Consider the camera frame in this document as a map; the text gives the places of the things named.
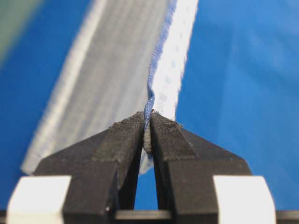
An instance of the blue background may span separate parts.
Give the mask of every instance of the blue background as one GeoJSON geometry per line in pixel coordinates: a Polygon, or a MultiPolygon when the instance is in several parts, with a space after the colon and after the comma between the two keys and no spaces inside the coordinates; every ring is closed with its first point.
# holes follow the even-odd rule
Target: blue background
{"type": "MultiPolygon", "coordinates": [[[[0,68],[0,209],[89,1],[52,0],[0,68]]],[[[299,1],[199,0],[177,121],[244,157],[277,209],[299,209],[299,1]]],[[[156,209],[154,171],[136,209],[156,209]]]]}

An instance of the white clamp block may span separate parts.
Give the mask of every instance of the white clamp block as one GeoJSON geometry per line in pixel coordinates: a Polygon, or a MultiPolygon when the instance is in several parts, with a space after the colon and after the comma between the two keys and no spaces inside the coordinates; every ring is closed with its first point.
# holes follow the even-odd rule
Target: white clamp block
{"type": "Polygon", "coordinates": [[[63,224],[71,176],[22,177],[8,204],[7,224],[63,224]]]}
{"type": "Polygon", "coordinates": [[[214,175],[218,224],[275,224],[274,202],[262,176],[214,175]]]}

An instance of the fabric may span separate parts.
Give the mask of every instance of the fabric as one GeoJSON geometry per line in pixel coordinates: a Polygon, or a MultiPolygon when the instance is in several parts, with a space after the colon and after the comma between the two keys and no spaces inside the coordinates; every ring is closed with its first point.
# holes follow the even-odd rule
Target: fabric
{"type": "Polygon", "coordinates": [[[149,66],[148,102],[144,108],[144,139],[140,173],[153,166],[149,120],[152,110],[175,119],[198,0],[170,0],[149,66]]]}
{"type": "Polygon", "coordinates": [[[142,111],[167,0],[95,0],[66,58],[22,170],[142,111]]]}

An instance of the black clamp jaw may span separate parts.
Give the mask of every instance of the black clamp jaw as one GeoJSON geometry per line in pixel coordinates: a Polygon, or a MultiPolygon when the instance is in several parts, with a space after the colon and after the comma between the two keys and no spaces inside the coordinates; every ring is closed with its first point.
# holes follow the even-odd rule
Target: black clamp jaw
{"type": "MultiPolygon", "coordinates": [[[[134,211],[143,125],[143,113],[138,112],[40,162],[36,176],[72,176],[64,223],[216,224],[213,175],[252,175],[244,159],[152,113],[159,210],[134,211]]],[[[298,218],[298,212],[277,213],[278,223],[298,218]]]]}

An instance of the green surface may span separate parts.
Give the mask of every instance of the green surface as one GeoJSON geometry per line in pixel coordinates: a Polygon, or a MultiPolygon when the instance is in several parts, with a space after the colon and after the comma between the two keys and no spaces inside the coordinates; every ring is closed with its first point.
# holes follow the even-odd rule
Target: green surface
{"type": "Polygon", "coordinates": [[[0,65],[43,0],[0,0],[0,65]]]}

